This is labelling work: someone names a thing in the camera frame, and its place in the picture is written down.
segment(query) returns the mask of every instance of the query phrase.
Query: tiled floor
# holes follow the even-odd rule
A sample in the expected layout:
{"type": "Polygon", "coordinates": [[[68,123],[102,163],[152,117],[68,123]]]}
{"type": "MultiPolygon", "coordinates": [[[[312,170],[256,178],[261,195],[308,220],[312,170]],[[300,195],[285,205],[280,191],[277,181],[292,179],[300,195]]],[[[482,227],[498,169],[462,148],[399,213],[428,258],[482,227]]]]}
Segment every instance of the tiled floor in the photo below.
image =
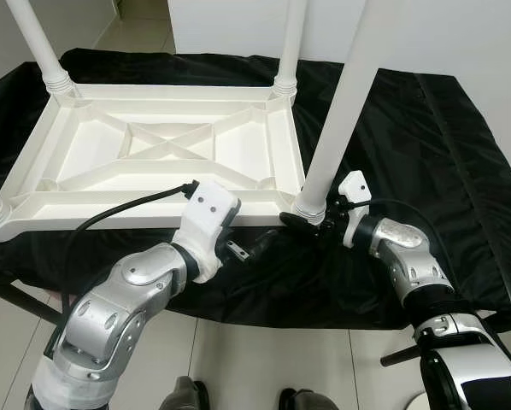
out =
{"type": "MultiPolygon", "coordinates": [[[[166,0],[123,0],[122,21],[98,49],[174,53],[166,0]]],[[[59,308],[42,290],[18,284],[59,308]]],[[[53,326],[0,300],[0,409],[20,410],[53,326]]],[[[145,329],[112,410],[157,409],[174,380],[204,380],[214,410],[271,410],[284,387],[311,388],[342,410],[403,410],[423,390],[417,360],[379,358],[411,344],[411,330],[271,330],[164,312],[145,329]]],[[[511,332],[502,336],[511,349],[511,332]]]]}

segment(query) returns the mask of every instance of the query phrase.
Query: power cord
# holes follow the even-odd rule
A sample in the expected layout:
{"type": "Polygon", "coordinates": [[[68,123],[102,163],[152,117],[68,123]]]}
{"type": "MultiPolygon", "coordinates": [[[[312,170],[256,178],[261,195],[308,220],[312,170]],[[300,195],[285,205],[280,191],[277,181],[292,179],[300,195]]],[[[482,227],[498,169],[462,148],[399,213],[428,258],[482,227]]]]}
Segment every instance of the power cord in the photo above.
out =
{"type": "MultiPolygon", "coordinates": [[[[183,184],[181,186],[177,186],[176,188],[172,188],[171,190],[165,190],[163,192],[159,192],[157,194],[143,196],[139,199],[135,199],[133,201],[123,203],[119,205],[118,207],[114,207],[111,209],[108,209],[107,211],[104,211],[96,216],[93,216],[89,220],[83,222],[81,225],[77,227],[74,231],[72,231],[69,236],[68,240],[66,241],[66,246],[64,249],[64,259],[63,259],[63,266],[62,266],[62,277],[61,277],[61,296],[62,296],[62,317],[63,317],[63,324],[65,324],[68,320],[68,316],[71,312],[71,305],[69,304],[69,284],[68,284],[68,268],[69,268],[69,262],[71,261],[71,248],[73,247],[73,244],[75,243],[75,240],[77,237],[79,237],[79,234],[82,231],[86,231],[88,228],[96,224],[97,222],[100,222],[101,220],[105,220],[106,218],[109,218],[112,215],[118,214],[120,212],[126,211],[130,208],[135,208],[139,205],[143,205],[148,202],[157,201],[162,198],[166,198],[168,196],[172,196],[175,194],[179,194],[180,192],[183,192],[185,196],[190,199],[195,190],[198,187],[198,182],[193,181],[190,184],[183,184]]],[[[96,280],[92,281],[91,284],[94,284],[100,279],[99,277],[96,278],[96,280]]],[[[82,297],[82,294],[79,294],[76,298],[75,302],[77,302],[80,297],[82,297]]]]}
{"type": "Polygon", "coordinates": [[[446,274],[446,276],[449,279],[449,281],[452,282],[454,287],[457,290],[459,290],[459,286],[458,286],[458,283],[457,283],[457,280],[455,277],[455,271],[453,269],[453,263],[451,262],[451,258],[449,257],[449,253],[448,253],[447,249],[445,248],[445,244],[443,243],[442,237],[438,233],[436,226],[434,226],[434,224],[418,208],[414,207],[413,205],[410,205],[407,202],[400,201],[397,199],[389,199],[389,198],[377,198],[377,199],[372,199],[369,201],[356,202],[356,203],[348,202],[348,203],[346,203],[345,207],[347,209],[354,209],[354,208],[359,208],[359,207],[365,207],[366,205],[369,205],[369,206],[382,205],[382,204],[387,204],[387,203],[393,203],[395,205],[400,205],[402,207],[405,207],[405,208],[411,210],[412,212],[414,212],[415,214],[417,214],[417,216],[419,216],[419,218],[421,220],[423,220],[423,222],[425,222],[425,225],[427,226],[427,228],[431,231],[432,235],[436,238],[436,241],[438,242],[439,248],[442,252],[443,258],[445,259],[445,264],[447,266],[447,270],[449,271],[449,274],[446,274]]]}

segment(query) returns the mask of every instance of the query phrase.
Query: black cloth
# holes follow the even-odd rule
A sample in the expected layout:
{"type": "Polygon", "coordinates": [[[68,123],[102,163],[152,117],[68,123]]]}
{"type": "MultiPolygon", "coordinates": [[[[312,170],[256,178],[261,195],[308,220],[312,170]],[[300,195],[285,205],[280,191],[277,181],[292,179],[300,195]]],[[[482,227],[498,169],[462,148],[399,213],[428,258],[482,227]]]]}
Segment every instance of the black cloth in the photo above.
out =
{"type": "MultiPolygon", "coordinates": [[[[268,86],[278,61],[71,50],[62,65],[78,83],[268,86]]],[[[305,171],[341,68],[299,62],[293,114],[305,171]]],[[[0,80],[0,187],[47,99],[33,63],[0,80]]],[[[473,308],[498,312],[490,321],[496,330],[511,329],[511,170],[455,78],[379,70],[334,184],[350,169],[365,173],[373,197],[420,208],[443,236],[457,289],[473,308]]],[[[423,227],[405,209],[376,206],[372,213],[423,227]]],[[[249,248],[268,229],[235,229],[232,237],[249,248]]],[[[171,234],[163,229],[85,232],[73,249],[70,289],[79,291],[122,256],[171,234]]],[[[59,289],[66,235],[26,232],[0,243],[0,273],[59,289]]],[[[408,323],[379,261],[340,246],[319,251],[283,228],[257,263],[242,266],[227,258],[214,279],[190,284],[168,308],[272,327],[393,329],[408,323]]]]}

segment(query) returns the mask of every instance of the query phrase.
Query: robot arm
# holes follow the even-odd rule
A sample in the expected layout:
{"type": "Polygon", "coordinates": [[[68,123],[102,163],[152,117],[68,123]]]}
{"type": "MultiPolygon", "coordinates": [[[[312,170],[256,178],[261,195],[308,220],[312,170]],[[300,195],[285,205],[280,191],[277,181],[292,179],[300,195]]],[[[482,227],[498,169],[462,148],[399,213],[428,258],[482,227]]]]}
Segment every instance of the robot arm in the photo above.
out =
{"type": "Polygon", "coordinates": [[[88,410],[109,403],[145,324],[188,281],[204,283],[221,266],[215,245],[240,201],[214,183],[200,184],[172,243],[128,255],[73,309],[52,358],[32,382],[43,410],[88,410]]]}
{"type": "MultiPolygon", "coordinates": [[[[371,198],[360,172],[351,173],[342,187],[340,192],[350,202],[371,198]]],[[[392,285],[414,327],[432,409],[511,409],[511,357],[455,293],[430,253],[425,233],[369,216],[367,206],[356,211],[349,215],[344,245],[365,249],[389,267],[392,285]]]]}

